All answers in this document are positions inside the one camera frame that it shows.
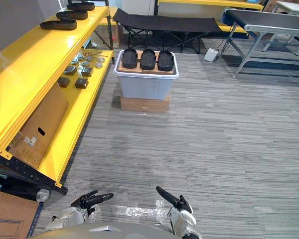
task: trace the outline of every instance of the black tabletop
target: black tabletop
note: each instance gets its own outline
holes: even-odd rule
[[[213,18],[136,15],[128,14],[119,8],[113,16],[113,20],[136,29],[204,33],[222,32]]]
[[[226,14],[232,17],[242,28],[245,25],[260,25],[299,30],[299,16],[234,9],[227,10]]]

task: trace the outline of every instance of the black tray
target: black tray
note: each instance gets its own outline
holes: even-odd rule
[[[66,88],[69,83],[70,83],[70,79],[67,77],[59,77],[59,79],[57,80],[58,84],[60,87],[64,87]]]
[[[53,30],[74,30],[77,27],[76,20],[61,19],[59,21],[45,21],[40,23],[40,27],[43,29]]]
[[[128,48],[123,52],[122,66],[133,69],[138,65],[138,54],[133,48]]]
[[[174,68],[174,58],[169,51],[161,51],[158,55],[157,68],[160,71],[171,71]]]
[[[66,6],[69,10],[94,10],[94,2],[71,3]]]
[[[61,11],[56,14],[59,19],[77,19],[84,20],[88,18],[88,11],[86,10],[74,10],[74,11]]]
[[[140,68],[143,70],[151,71],[155,67],[155,62],[155,52],[151,49],[144,50],[141,56]]]

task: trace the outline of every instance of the shelf post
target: shelf post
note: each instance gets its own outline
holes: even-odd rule
[[[157,16],[158,14],[158,0],[155,0],[154,4],[154,16]]]
[[[110,14],[110,7],[109,7],[109,0],[105,0],[105,6],[109,8],[109,14],[106,16],[108,20],[108,31],[109,31],[109,38],[110,38],[110,50],[113,51],[113,37],[112,37],[112,26],[111,26],[111,14]],[[114,56],[112,56],[112,63],[115,64]]]

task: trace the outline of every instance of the yellow metal shelf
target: yellow metal shelf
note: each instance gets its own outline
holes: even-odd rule
[[[231,31],[232,30],[232,26],[227,26],[226,24],[223,24],[223,23],[220,23],[220,22],[217,22],[219,28],[222,30],[222,31]],[[243,28],[237,26],[236,29],[235,29],[235,32],[239,32],[239,33],[247,33]]]
[[[116,6],[111,6],[110,7],[110,16],[111,18],[111,25],[115,26],[117,25],[117,22],[113,20],[113,16],[115,15],[115,13],[117,12],[118,8]],[[98,26],[107,26],[108,25],[108,19],[104,18],[100,21],[100,23],[98,24]]]
[[[77,54],[100,21],[106,6],[89,11],[73,31],[35,27],[0,52],[0,155]]]
[[[212,6],[231,6],[241,8],[251,8],[262,10],[264,6],[257,3],[247,3],[245,1],[235,0],[158,0],[158,4],[161,2],[173,2],[173,3],[186,3],[186,4],[200,4],[200,5],[212,5]]]
[[[59,182],[64,169],[69,161],[73,148],[102,83],[104,74],[106,73],[113,56],[113,51],[110,50],[84,51],[98,52],[106,57],[104,57],[105,62],[101,69],[94,67],[95,60],[94,62],[91,62],[90,67],[94,68],[91,77],[82,77],[80,73],[82,70],[81,66],[77,67],[78,72],[75,73],[74,76],[62,75],[63,77],[68,77],[71,81],[67,88],[62,88],[63,93],[69,102],[69,107],[38,169],[39,172],[56,181],[57,186],[60,186]],[[86,89],[76,89],[74,86],[77,78],[81,77],[87,78],[89,81]]]

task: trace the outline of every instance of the white plastic bin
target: white plastic bin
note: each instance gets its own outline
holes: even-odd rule
[[[179,77],[175,54],[172,53],[174,57],[174,74],[154,75],[118,71],[123,52],[124,50],[120,51],[113,70],[113,73],[119,78],[122,96],[126,98],[164,100],[169,93],[173,80]]]

